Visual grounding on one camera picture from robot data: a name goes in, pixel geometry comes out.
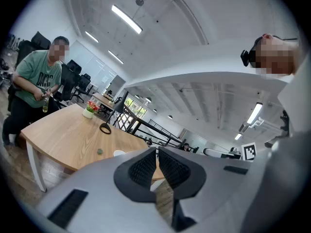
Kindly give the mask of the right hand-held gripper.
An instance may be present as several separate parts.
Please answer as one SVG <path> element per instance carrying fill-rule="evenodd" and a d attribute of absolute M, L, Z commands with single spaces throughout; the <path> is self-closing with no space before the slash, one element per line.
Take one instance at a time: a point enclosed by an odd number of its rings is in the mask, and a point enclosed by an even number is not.
<path fill-rule="evenodd" d="M 243 161 L 253 161 L 256 157 L 256 143 L 241 145 L 241 147 L 232 147 L 227 154 L 222 154 L 220 151 L 205 148 L 203 154 L 206 156 L 226 159 L 237 159 Z"/>

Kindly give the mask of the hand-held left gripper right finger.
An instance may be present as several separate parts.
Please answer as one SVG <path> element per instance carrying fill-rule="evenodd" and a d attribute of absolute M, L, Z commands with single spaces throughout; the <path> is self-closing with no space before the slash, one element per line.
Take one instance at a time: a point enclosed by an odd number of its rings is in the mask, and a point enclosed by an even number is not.
<path fill-rule="evenodd" d="M 206 172 L 199 164 L 170 151 L 158 148 L 159 168 L 173 190 L 173 215 L 171 227 L 180 232 L 196 224 L 185 216 L 180 201 L 196 196 L 206 181 Z"/>

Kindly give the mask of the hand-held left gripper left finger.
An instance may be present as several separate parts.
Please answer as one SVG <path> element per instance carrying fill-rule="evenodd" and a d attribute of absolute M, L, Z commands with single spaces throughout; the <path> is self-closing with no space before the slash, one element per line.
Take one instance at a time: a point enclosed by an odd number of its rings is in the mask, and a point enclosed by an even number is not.
<path fill-rule="evenodd" d="M 155 170 L 156 148 L 149 148 L 119 165 L 114 172 L 114 183 L 134 202 L 156 202 L 156 195 L 150 190 Z"/>

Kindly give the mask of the black stair railing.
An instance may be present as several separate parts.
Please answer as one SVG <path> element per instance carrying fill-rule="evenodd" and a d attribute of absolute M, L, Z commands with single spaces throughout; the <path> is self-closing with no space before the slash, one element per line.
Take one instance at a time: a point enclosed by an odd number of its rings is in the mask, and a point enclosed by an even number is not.
<path fill-rule="evenodd" d="M 123 114 L 118 114 L 110 122 L 116 128 L 144 140 L 145 143 L 180 148 L 186 142 L 178 139 L 177 136 L 159 126 L 152 119 L 146 122 L 139 118 L 126 105 Z"/>

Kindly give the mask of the pink flowers in white pot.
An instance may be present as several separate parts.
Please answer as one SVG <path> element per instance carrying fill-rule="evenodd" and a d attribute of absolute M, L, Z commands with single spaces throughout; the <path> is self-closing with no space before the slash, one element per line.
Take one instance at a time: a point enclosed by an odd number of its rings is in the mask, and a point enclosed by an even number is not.
<path fill-rule="evenodd" d="M 82 112 L 82 115 L 88 119 L 92 119 L 94 116 L 94 113 L 99 111 L 100 107 L 94 102 L 89 100 L 87 102 L 87 106 Z"/>

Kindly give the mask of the wooden table white legs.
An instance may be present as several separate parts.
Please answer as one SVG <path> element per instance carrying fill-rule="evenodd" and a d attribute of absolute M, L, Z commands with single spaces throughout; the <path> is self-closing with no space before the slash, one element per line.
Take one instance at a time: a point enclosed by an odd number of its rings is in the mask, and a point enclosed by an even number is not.
<path fill-rule="evenodd" d="M 100 93 L 94 93 L 91 96 L 91 101 L 94 101 L 97 105 L 103 105 L 109 109 L 113 109 L 113 105 L 109 104 L 109 99 Z"/>

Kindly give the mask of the person's torso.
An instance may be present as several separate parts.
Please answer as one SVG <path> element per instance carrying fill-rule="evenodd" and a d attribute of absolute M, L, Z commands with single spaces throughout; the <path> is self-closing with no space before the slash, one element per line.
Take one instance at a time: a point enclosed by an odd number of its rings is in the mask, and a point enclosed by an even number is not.
<path fill-rule="evenodd" d="M 289 136 L 311 131 L 311 51 L 278 100 L 289 117 Z"/>

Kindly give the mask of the black office chair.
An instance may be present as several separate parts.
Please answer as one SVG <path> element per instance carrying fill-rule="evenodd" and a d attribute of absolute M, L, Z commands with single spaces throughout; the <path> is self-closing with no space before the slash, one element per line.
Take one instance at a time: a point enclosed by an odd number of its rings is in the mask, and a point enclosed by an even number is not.
<path fill-rule="evenodd" d="M 15 67 L 24 59 L 28 54 L 35 50 L 48 50 L 51 46 L 50 40 L 45 38 L 39 31 L 29 40 L 22 40 L 18 46 L 17 62 Z"/>
<path fill-rule="evenodd" d="M 72 96 L 72 90 L 78 85 L 81 76 L 82 68 L 74 61 L 70 60 L 67 64 L 62 64 L 61 84 L 59 89 L 54 94 L 54 100 L 62 104 L 63 101 L 69 101 Z"/>
<path fill-rule="evenodd" d="M 91 83 L 91 77 L 88 74 L 81 75 L 80 81 L 78 82 L 78 85 L 75 87 L 75 90 L 73 92 L 72 98 L 76 97 L 76 100 L 81 100 L 82 103 L 84 103 L 84 99 L 81 97 L 81 94 L 88 95 L 93 88 L 91 86 L 88 88 L 89 84 Z"/>

